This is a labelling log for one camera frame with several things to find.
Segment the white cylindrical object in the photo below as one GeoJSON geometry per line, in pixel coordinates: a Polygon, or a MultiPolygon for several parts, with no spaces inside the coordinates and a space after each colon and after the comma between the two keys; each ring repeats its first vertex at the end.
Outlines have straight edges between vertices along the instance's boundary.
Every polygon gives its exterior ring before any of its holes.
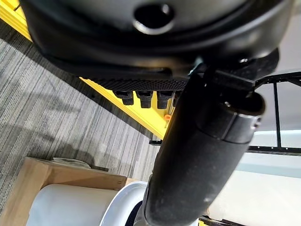
{"type": "Polygon", "coordinates": [[[99,226],[117,192],[48,185],[36,196],[26,226],[99,226]]]}

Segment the textured black surface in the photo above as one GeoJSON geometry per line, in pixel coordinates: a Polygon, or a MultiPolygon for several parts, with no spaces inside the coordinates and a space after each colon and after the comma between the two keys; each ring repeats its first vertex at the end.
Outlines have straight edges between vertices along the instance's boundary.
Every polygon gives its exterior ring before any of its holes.
{"type": "Polygon", "coordinates": [[[92,79],[94,82],[111,90],[122,91],[166,91],[183,90],[188,80],[106,80],[92,79]]]}

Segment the black mechanical arm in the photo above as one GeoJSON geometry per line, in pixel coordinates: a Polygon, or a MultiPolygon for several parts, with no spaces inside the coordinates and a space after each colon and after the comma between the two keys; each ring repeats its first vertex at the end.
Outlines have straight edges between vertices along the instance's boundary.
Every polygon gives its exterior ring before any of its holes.
{"type": "Polygon", "coordinates": [[[158,108],[182,92],[143,200],[151,226],[187,226],[221,191],[265,110],[293,0],[20,0],[45,58],[158,108]]]}

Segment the black metal frame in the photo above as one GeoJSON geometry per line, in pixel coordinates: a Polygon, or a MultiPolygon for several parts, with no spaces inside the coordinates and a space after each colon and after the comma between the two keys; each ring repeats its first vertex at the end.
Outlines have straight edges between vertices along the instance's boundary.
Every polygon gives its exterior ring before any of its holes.
{"type": "MultiPolygon", "coordinates": [[[[278,104],[278,91],[277,83],[290,82],[294,85],[301,87],[301,72],[286,73],[267,76],[256,82],[255,88],[257,89],[264,84],[273,84],[274,88],[274,101],[275,101],[275,116],[276,116],[276,133],[277,133],[277,147],[271,146],[249,146],[249,153],[266,153],[266,154],[282,154],[282,155],[300,155],[301,148],[282,147],[281,134],[280,134],[280,117],[279,117],[279,104],[278,104]]],[[[150,140],[150,145],[161,146],[162,140],[150,140]]]]}

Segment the white bucket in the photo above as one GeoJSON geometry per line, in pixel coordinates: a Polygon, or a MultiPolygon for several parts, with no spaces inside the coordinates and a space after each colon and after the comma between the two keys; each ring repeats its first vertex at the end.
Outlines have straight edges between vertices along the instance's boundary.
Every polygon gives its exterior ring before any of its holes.
{"type": "Polygon", "coordinates": [[[146,182],[114,190],[48,185],[34,199],[26,226],[125,226],[146,182]]]}

